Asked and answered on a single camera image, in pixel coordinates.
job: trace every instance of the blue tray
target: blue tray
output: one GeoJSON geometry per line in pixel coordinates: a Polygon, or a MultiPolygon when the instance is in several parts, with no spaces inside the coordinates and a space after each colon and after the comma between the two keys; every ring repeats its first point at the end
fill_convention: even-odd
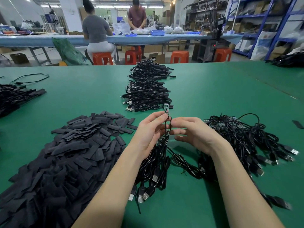
{"type": "Polygon", "coordinates": [[[150,30],[152,36],[164,36],[165,35],[165,31],[161,30],[161,29],[152,29],[150,30]]]}
{"type": "Polygon", "coordinates": [[[126,34],[126,37],[136,37],[137,33],[132,33],[132,34],[126,34]]]}
{"type": "Polygon", "coordinates": [[[188,32],[187,34],[200,34],[201,32],[188,32]]]}

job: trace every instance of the green plastic bag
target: green plastic bag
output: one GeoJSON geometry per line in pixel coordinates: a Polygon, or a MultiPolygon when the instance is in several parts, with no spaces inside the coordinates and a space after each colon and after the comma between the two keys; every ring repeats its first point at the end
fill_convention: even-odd
{"type": "Polygon", "coordinates": [[[67,38],[52,38],[62,61],[68,66],[91,66],[92,63],[67,38]]]}

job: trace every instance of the right hand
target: right hand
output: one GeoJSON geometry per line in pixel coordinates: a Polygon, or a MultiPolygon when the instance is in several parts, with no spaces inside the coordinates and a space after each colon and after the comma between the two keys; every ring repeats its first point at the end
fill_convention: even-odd
{"type": "Polygon", "coordinates": [[[208,155],[212,154],[215,146],[227,142],[199,118],[174,118],[171,125],[172,128],[177,128],[169,132],[170,135],[176,135],[175,140],[187,142],[208,155]]]}

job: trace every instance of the blue metal shelving unit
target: blue metal shelving unit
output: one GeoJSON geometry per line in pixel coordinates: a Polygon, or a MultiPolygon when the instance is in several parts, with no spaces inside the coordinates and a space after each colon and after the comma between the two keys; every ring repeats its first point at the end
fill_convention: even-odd
{"type": "Polygon", "coordinates": [[[293,8],[294,8],[294,5],[296,4],[297,0],[292,0],[291,3],[290,3],[290,6],[289,6],[289,9],[285,15],[285,17],[283,18],[280,26],[279,26],[279,29],[278,29],[278,32],[277,34],[275,35],[275,37],[273,38],[273,41],[272,41],[272,44],[268,50],[268,53],[265,57],[265,60],[268,60],[273,49],[276,47],[276,44],[277,42],[289,42],[289,43],[294,43],[297,41],[296,38],[280,38],[280,34],[282,33],[282,30],[286,24],[286,22],[288,22],[288,18],[291,16],[291,15],[304,15],[304,11],[303,10],[299,10],[299,11],[293,11],[293,8]]]}
{"type": "MultiPolygon", "coordinates": [[[[248,2],[253,2],[253,1],[259,1],[259,0],[240,0],[240,5],[241,5],[241,3],[244,3],[244,5],[246,5],[248,2]]],[[[253,45],[252,45],[252,49],[251,49],[249,52],[242,52],[242,51],[239,51],[239,50],[235,50],[235,49],[234,49],[233,52],[251,58],[253,49],[254,49],[254,47],[255,47],[255,45],[256,45],[256,43],[257,43],[257,39],[258,39],[259,35],[261,34],[261,32],[262,32],[262,30],[263,30],[263,27],[264,27],[264,25],[265,25],[265,22],[266,22],[267,18],[268,18],[268,17],[274,17],[274,16],[282,16],[282,15],[272,15],[272,14],[270,14],[270,10],[271,10],[271,8],[272,8],[272,5],[274,4],[274,1],[275,1],[275,0],[271,0],[271,1],[270,1],[268,10],[267,10],[265,13],[263,13],[263,14],[255,14],[255,15],[238,15],[238,16],[235,16],[235,15],[237,14],[237,13],[235,13],[234,16],[229,16],[231,12],[233,12],[233,11],[235,11],[235,10],[237,9],[237,8],[235,8],[233,11],[231,11],[231,8],[232,8],[233,3],[238,3],[238,2],[239,2],[239,0],[232,0],[232,1],[231,1],[230,7],[229,7],[229,11],[228,11],[228,15],[227,15],[227,18],[228,18],[228,19],[234,19],[234,18],[236,18],[236,19],[240,19],[240,18],[263,18],[258,33],[255,33],[255,34],[242,34],[242,33],[239,33],[240,35],[243,35],[244,37],[255,38],[254,43],[253,43],[253,45]]]]}

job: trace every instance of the left hand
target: left hand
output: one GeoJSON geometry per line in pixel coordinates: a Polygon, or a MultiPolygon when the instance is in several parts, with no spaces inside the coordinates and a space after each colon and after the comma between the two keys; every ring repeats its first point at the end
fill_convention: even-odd
{"type": "Polygon", "coordinates": [[[164,111],[159,111],[150,114],[139,123],[129,146],[140,152],[142,160],[149,156],[157,140],[165,133],[165,125],[163,124],[165,121],[169,121],[168,115],[164,111]]]}

